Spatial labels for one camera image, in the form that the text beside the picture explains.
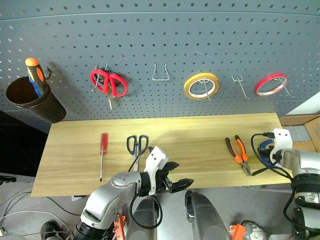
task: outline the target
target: orange pliers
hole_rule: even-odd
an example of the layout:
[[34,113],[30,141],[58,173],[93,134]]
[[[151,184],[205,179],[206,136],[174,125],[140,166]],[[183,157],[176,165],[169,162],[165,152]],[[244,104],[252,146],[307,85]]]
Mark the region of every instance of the orange pliers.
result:
[[236,151],[234,150],[234,148],[231,145],[230,139],[228,137],[225,138],[225,143],[226,146],[228,147],[230,153],[232,154],[232,156],[234,157],[235,161],[239,164],[241,164],[241,167],[244,171],[244,173],[247,176],[251,176],[251,170],[250,167],[248,165],[248,156],[246,153],[246,148],[244,146],[244,143],[241,141],[240,137],[238,135],[234,136],[236,139],[236,143],[239,145],[240,149],[241,149],[241,156],[239,156]]

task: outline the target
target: scissor handle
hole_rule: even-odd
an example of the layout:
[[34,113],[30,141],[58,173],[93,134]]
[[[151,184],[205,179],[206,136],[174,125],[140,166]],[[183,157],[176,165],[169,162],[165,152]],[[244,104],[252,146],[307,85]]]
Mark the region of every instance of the scissor handle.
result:
[[[96,86],[97,81],[99,81],[98,76],[103,76],[104,77],[104,82],[103,82],[103,88],[100,87],[99,85]],[[90,72],[90,79],[91,82],[93,83],[94,86],[96,86],[101,92],[103,92],[104,94],[108,94],[109,93],[109,88],[108,88],[108,81],[109,81],[109,76],[110,74],[102,69],[93,69]]]
[[[120,75],[118,75],[116,73],[111,73],[109,75],[109,80],[111,82],[112,95],[115,98],[122,97],[128,92],[128,84]],[[115,80],[119,81],[123,85],[124,90],[122,93],[119,93],[119,94],[117,93],[117,86],[116,86]],[[108,87],[108,83],[106,83],[106,81],[104,81],[104,88],[106,88],[106,86]]]
[[[133,149],[131,150],[130,148],[130,139],[133,139]],[[126,149],[128,149],[128,152],[131,155],[134,155],[136,153],[136,146],[137,146],[137,136],[136,135],[132,135],[132,136],[128,136],[126,138]]]
[[[144,147],[142,147],[142,139],[145,139],[145,146],[144,146]],[[139,136],[139,144],[138,144],[138,146],[139,146],[139,153],[140,153],[143,149],[145,149],[146,147],[148,147],[148,144],[149,144],[149,137],[148,137],[147,135],[140,135],[140,136]]]

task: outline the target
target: pegboard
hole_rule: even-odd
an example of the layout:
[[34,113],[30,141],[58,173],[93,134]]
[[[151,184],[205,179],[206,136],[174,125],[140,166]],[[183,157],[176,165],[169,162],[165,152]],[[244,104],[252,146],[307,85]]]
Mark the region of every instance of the pegboard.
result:
[[[319,2],[224,1],[5,1],[0,13],[0,109],[24,120],[5,97],[8,85],[27,74],[24,60],[52,70],[52,92],[65,120],[157,118],[249,113],[279,116],[319,91]],[[169,81],[153,81],[156,77]],[[92,92],[94,64],[120,73],[127,95],[112,102]],[[212,101],[185,96],[185,81],[211,72],[220,81]],[[258,97],[254,87],[273,73],[287,88]],[[232,76],[242,75],[244,97]],[[197,91],[204,91],[203,86]],[[30,114],[25,118],[30,122]]]

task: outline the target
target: scissors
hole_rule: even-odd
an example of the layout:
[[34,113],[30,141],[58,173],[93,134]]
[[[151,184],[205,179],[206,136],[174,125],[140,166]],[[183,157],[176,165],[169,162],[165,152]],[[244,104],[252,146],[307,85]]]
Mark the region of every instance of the scissors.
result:
[[[110,110],[112,110],[111,98],[122,97],[128,92],[128,84],[119,74],[109,73],[104,69],[97,68],[90,72],[90,79],[94,85],[94,89],[98,88],[101,92],[106,94]],[[117,86],[119,84],[122,84],[124,87],[124,90],[121,93],[117,93]],[[109,85],[111,85],[111,94],[109,94]]]
[[[130,140],[133,139],[133,148],[130,147]],[[140,135],[139,140],[137,141],[137,136],[132,135],[128,136],[126,139],[126,148],[128,149],[129,153],[131,154],[133,161],[137,158],[138,154],[141,153],[143,149],[148,147],[149,144],[149,137],[146,135]],[[140,157],[135,161],[133,165],[133,171],[138,171]]]

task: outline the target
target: wooden table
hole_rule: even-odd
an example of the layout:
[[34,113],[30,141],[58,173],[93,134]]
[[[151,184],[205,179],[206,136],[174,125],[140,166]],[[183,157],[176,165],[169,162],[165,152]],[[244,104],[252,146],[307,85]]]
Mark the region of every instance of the wooden table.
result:
[[[172,181],[194,179],[191,188],[248,186],[287,183],[271,171],[246,176],[229,153],[225,137],[237,146],[239,135],[246,147],[251,172],[263,165],[254,156],[250,138],[254,133],[281,128],[276,113],[62,121],[52,124],[32,189],[33,197],[89,195],[116,173],[128,170],[132,156],[126,140],[131,135],[149,136],[169,161],[180,164],[169,174]],[[108,149],[100,182],[100,135],[108,132]],[[258,138],[258,146],[265,137]],[[145,156],[140,159],[142,172]]]

